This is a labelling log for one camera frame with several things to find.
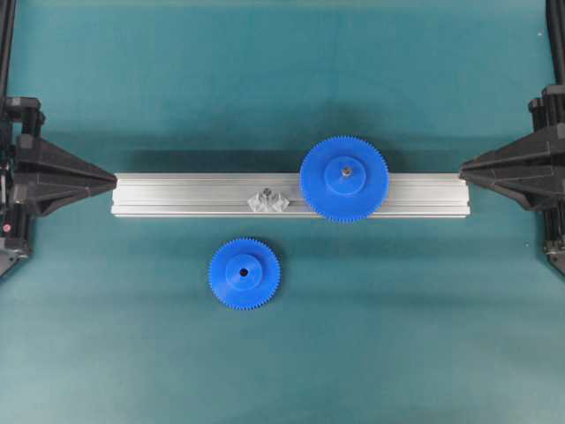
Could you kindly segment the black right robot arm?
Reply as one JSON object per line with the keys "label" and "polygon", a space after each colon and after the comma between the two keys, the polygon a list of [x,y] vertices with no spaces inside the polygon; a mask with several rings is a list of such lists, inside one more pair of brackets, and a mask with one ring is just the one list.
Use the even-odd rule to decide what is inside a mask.
{"label": "black right robot arm", "polygon": [[543,251],[564,272],[564,2],[546,2],[555,83],[529,102],[533,132],[461,165],[461,179],[543,217]]}

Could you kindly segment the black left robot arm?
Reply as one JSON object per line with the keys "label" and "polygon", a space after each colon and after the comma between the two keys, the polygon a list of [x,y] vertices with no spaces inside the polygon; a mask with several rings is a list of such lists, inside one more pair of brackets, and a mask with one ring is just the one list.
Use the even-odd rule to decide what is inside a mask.
{"label": "black left robot arm", "polygon": [[32,97],[7,95],[16,3],[1,2],[1,276],[32,253],[34,220],[112,191],[116,176],[43,139]]}

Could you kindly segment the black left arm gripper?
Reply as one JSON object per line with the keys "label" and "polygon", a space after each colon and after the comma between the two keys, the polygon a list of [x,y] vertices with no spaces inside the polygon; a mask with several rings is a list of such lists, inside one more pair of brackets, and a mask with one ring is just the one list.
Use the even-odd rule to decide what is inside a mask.
{"label": "black left arm gripper", "polygon": [[[32,252],[33,216],[112,191],[117,177],[38,137],[37,98],[7,97],[1,115],[1,277]],[[13,126],[21,124],[17,138]]]}

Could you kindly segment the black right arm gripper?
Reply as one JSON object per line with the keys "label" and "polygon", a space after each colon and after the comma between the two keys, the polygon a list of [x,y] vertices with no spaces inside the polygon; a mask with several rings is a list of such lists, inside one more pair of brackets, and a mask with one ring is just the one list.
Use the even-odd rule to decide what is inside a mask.
{"label": "black right arm gripper", "polygon": [[525,210],[544,210],[543,250],[564,270],[564,128],[551,126],[564,123],[564,86],[546,86],[528,108],[535,132],[462,164],[459,177]]}

